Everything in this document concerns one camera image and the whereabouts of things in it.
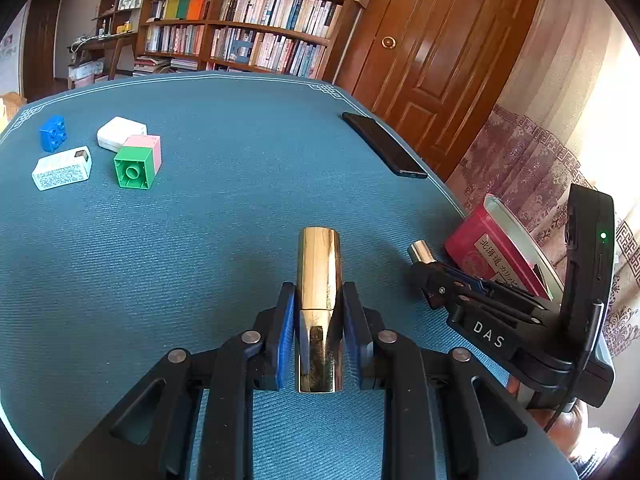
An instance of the pink lego brick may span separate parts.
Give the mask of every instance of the pink lego brick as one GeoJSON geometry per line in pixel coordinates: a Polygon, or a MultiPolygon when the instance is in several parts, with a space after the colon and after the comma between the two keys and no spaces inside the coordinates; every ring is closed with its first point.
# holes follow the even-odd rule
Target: pink lego brick
{"type": "Polygon", "coordinates": [[[137,146],[139,148],[151,148],[154,152],[154,173],[158,173],[162,157],[160,155],[160,136],[157,135],[132,135],[127,137],[123,146],[137,146]]]}

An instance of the brass cylinder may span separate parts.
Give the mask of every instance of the brass cylinder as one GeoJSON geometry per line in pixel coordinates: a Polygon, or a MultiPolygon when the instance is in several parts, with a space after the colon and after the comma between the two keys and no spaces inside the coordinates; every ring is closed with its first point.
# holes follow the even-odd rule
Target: brass cylinder
{"type": "Polygon", "coordinates": [[[413,263],[422,262],[424,264],[431,264],[436,259],[431,254],[431,251],[424,240],[418,240],[412,243],[406,250],[409,253],[409,257],[413,263]]]}
{"type": "Polygon", "coordinates": [[[301,393],[342,388],[340,236],[326,227],[300,233],[296,285],[296,386],[301,393]]]}

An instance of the red box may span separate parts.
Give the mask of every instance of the red box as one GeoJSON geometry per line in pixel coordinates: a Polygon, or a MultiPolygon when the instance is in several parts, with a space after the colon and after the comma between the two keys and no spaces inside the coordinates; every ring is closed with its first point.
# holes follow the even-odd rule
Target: red box
{"type": "MultiPolygon", "coordinates": [[[[521,226],[502,202],[495,196],[488,194],[484,199],[484,203],[479,204],[462,225],[447,239],[445,242],[447,253],[458,264],[460,269],[471,276],[509,283],[528,290],[541,298],[551,299],[546,287],[533,271],[532,265],[487,211],[485,206],[488,205],[488,200],[492,205],[497,203],[504,208],[510,215],[510,221],[517,222],[526,234],[524,227],[521,226]]],[[[527,235],[527,238],[524,243],[532,244],[537,252],[542,254],[529,235],[527,235]]],[[[539,266],[545,267],[545,272],[548,272],[547,269],[550,268],[548,262],[542,264],[540,259],[537,259],[536,262],[539,266]]],[[[556,296],[558,294],[555,290],[557,288],[556,284],[550,283],[549,285],[554,290],[552,295],[556,296]]]]}

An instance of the door knob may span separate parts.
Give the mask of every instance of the door knob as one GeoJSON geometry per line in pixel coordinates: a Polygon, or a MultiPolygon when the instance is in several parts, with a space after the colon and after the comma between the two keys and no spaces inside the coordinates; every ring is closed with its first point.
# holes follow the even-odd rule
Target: door knob
{"type": "Polygon", "coordinates": [[[391,36],[386,36],[385,38],[382,38],[382,46],[385,48],[395,48],[396,40],[391,36]]]}

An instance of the bookshelf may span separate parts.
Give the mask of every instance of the bookshelf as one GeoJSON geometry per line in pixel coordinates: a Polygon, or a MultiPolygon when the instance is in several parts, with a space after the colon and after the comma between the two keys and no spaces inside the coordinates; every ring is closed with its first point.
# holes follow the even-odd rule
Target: bookshelf
{"type": "Polygon", "coordinates": [[[92,18],[95,22],[95,35],[98,35],[100,26],[108,24],[105,34],[115,34],[116,29],[125,22],[131,21],[131,12],[137,9],[120,9],[118,10],[118,2],[120,0],[100,0],[98,4],[98,16],[92,18]]]}
{"type": "Polygon", "coordinates": [[[315,52],[316,46],[318,46],[317,49],[319,51],[319,55],[317,61],[319,65],[314,69],[315,79],[327,82],[332,82],[334,80],[334,76],[338,70],[338,66],[340,65],[340,60],[342,59],[342,54],[347,46],[357,14],[360,10],[359,4],[354,0],[319,0],[320,2],[334,4],[334,7],[342,6],[339,15],[335,19],[331,34],[324,38],[321,37],[320,34],[308,34],[306,32],[290,30],[283,27],[261,25],[260,23],[220,20],[223,4],[226,4],[225,0],[204,0],[202,9],[206,8],[207,12],[205,14],[201,14],[201,19],[199,20],[171,19],[147,22],[152,15],[152,9],[154,6],[158,5],[158,2],[160,1],[161,0],[143,0],[142,9],[140,11],[140,22],[138,23],[138,38],[136,40],[135,48],[136,56],[182,57],[194,59],[198,61],[198,70],[205,70],[207,66],[217,64],[231,69],[246,70],[249,72],[282,73],[282,70],[279,72],[265,66],[248,64],[245,62],[235,62],[229,59],[222,59],[221,57],[212,57],[211,47],[214,42],[216,30],[219,29],[221,31],[219,34],[222,34],[225,28],[232,27],[254,31],[254,37],[258,33],[261,33],[263,37],[267,34],[281,36],[284,37],[282,38],[284,45],[289,43],[293,43],[294,46],[297,44],[305,44],[308,46],[310,52],[315,52]],[[194,27],[200,25],[204,26],[201,37],[198,39],[198,43],[200,45],[199,54],[176,54],[161,50],[147,52],[145,45],[148,28],[153,26],[164,27],[166,25],[193,25],[194,27]]]}

